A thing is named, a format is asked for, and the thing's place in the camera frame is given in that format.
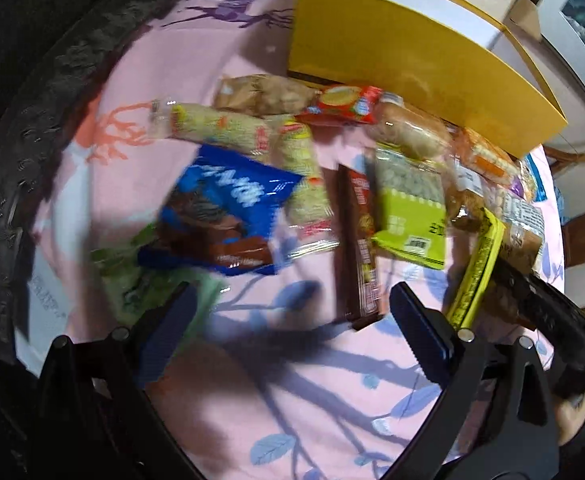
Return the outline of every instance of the metal screw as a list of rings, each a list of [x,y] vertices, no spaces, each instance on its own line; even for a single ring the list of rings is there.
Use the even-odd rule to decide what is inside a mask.
[[[125,326],[118,326],[110,335],[115,341],[126,341],[130,336],[130,331]]]
[[[52,342],[52,345],[59,349],[64,348],[68,344],[68,338],[64,335],[58,335]]]
[[[522,335],[519,338],[519,344],[527,350],[530,350],[535,343],[533,343],[533,340],[530,339],[527,335]]]
[[[475,333],[470,328],[460,328],[457,331],[457,337],[466,343],[472,343]]]

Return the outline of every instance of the pink tablecloth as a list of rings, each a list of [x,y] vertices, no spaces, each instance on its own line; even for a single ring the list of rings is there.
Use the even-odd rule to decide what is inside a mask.
[[[86,278],[87,251],[152,221],[196,151],[189,142],[146,136],[150,101],[210,104],[222,74],[283,75],[294,7],[295,0],[182,0],[112,71],[35,225],[72,302],[66,332],[75,341],[105,336],[114,324]],[[318,142],[317,153],[327,168],[362,165],[361,148],[340,135]],[[538,205],[546,232],[542,270],[563,290],[551,174],[541,147],[533,158],[549,195]],[[295,243],[278,227],[282,254]],[[450,238],[448,247],[443,271],[380,258],[384,301],[405,280],[426,306],[441,308],[469,255],[463,237]],[[201,340],[149,387],[167,427],[210,478],[379,478],[428,415],[440,389],[423,377],[392,317],[357,333],[332,323],[332,258],[314,254],[288,262],[277,276],[229,279]],[[477,331],[503,342],[521,333],[487,317]],[[532,337],[548,364],[550,345]]]

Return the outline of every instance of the purple deer print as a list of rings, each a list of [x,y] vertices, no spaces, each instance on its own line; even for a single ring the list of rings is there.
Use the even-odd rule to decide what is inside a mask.
[[[175,25],[175,23],[194,22],[195,20],[203,20],[204,18],[213,18],[227,23],[241,23],[239,28],[247,28],[250,25],[260,22],[266,22],[267,27],[275,26],[282,28],[291,28],[293,24],[293,17],[286,16],[286,12],[291,12],[293,9],[271,10],[265,14],[258,14],[253,16],[246,11],[255,0],[220,0],[217,7],[185,7],[183,10],[200,10],[201,14],[186,18],[184,20],[176,20],[175,22],[167,23],[162,27]]]

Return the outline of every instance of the green snack bag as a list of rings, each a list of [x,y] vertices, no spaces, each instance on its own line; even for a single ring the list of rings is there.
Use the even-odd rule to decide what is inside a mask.
[[[182,282],[197,289],[197,312],[175,353],[204,325],[223,288],[223,280],[204,269],[146,269],[137,265],[137,251],[156,240],[154,224],[147,225],[127,244],[98,249],[90,254],[101,276],[111,310],[117,322],[131,327],[151,308],[163,305]]]
[[[406,260],[444,268],[445,201],[441,172],[393,150],[377,148],[381,231],[373,240]]]

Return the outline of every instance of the transparent green package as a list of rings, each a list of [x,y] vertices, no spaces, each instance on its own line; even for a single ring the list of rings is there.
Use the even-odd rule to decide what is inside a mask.
[[[179,351],[201,330],[224,283],[210,272],[194,267],[158,270],[138,266],[137,251],[156,238],[155,227],[150,224],[127,244],[92,251],[90,257],[115,319],[127,327],[134,325],[147,310],[165,304],[180,283],[188,282],[196,287],[197,313],[176,349]]]
[[[444,268],[445,200],[441,170],[385,147],[375,163],[381,231],[373,240],[406,260]]]

